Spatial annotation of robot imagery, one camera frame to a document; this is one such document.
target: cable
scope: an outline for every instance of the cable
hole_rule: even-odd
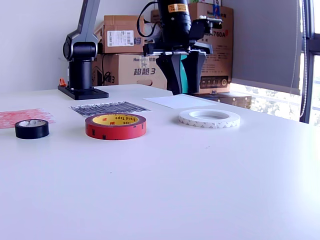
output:
[[[305,19],[305,4],[304,4],[304,0],[302,0],[302,23],[303,23],[303,34],[304,37],[302,37],[304,39],[304,68],[303,68],[303,80],[305,81],[305,87],[307,87],[307,82],[308,82],[308,78],[307,78],[307,41],[306,41],[306,19]],[[295,55],[294,55],[294,66],[293,66],[293,75],[292,75],[292,81],[291,81],[291,87],[290,87],[290,97],[292,95],[292,88],[294,85],[294,80],[295,80],[295,73],[296,73],[296,64],[297,64],[297,55],[298,55],[298,30],[299,30],[299,0],[296,0],[296,34],[295,34]],[[289,104],[289,108],[291,108],[291,102],[290,99],[288,100],[288,104]],[[305,91],[304,93],[304,102],[303,102],[303,106],[302,106],[302,111],[301,111],[301,115],[300,118],[302,118],[302,116],[305,113],[305,109],[306,109],[306,104],[307,104],[307,91]]]
[[[105,62],[105,56],[107,54],[103,54],[103,57],[102,57],[102,86],[105,86],[106,85],[106,80],[109,78],[111,72],[107,71],[105,73],[105,67],[104,67],[104,62]]]
[[[305,2],[302,0],[302,23],[303,23],[303,32],[304,32],[304,37],[303,37],[303,42],[304,42],[304,68],[303,68],[303,78],[304,78],[304,101],[303,101],[303,106],[302,106],[302,111],[300,118],[305,114],[306,110],[306,105],[307,105],[307,89],[308,89],[308,73],[307,73],[307,34],[306,34],[306,16],[305,16]]]
[[[157,1],[148,2],[147,5],[145,5],[145,7],[143,8],[142,12],[140,13],[140,15],[139,15],[139,17],[138,17],[138,20],[136,21],[136,29],[138,30],[138,33],[139,33],[139,35],[140,35],[141,37],[144,37],[144,38],[151,37],[151,36],[154,34],[154,32],[155,32],[155,29],[156,29],[156,26],[157,26],[158,22],[154,24],[154,26],[153,26],[153,28],[152,28],[152,31],[151,31],[151,33],[150,33],[149,35],[144,35],[144,34],[142,34],[142,32],[140,31],[140,18],[141,18],[141,15],[144,13],[144,11],[145,11],[150,5],[152,5],[152,4],[157,4],[157,3],[158,3]]]

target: roll of tape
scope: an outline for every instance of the roll of tape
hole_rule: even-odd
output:
[[[241,117],[230,111],[192,109],[181,112],[179,114],[179,121],[193,127],[225,129],[240,125]]]
[[[40,139],[49,135],[49,123],[41,119],[19,121],[14,128],[19,139]]]
[[[101,140],[126,140],[143,136],[147,120],[134,114],[99,114],[85,120],[85,133]]]

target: white tabletop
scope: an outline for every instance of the white tabletop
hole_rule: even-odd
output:
[[[108,86],[109,99],[58,90],[0,96],[0,112],[44,108],[57,123],[37,140],[0,130],[0,240],[319,240],[318,128],[222,103],[241,126],[203,129]],[[152,111],[147,134],[103,141],[69,106],[128,101]]]

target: white paper sheet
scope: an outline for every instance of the white paper sheet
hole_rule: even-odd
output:
[[[162,96],[144,98],[144,100],[160,104],[172,109],[187,109],[193,107],[205,107],[215,105],[213,102],[203,101],[199,98],[190,97],[184,94],[175,96]]]

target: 3m double sided tape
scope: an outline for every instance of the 3m double sided tape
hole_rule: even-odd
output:
[[[147,120],[134,114],[99,114],[85,120],[85,133],[94,139],[127,140],[146,133]]]
[[[240,125],[241,117],[230,111],[192,109],[179,114],[179,122],[198,128],[225,129]]]

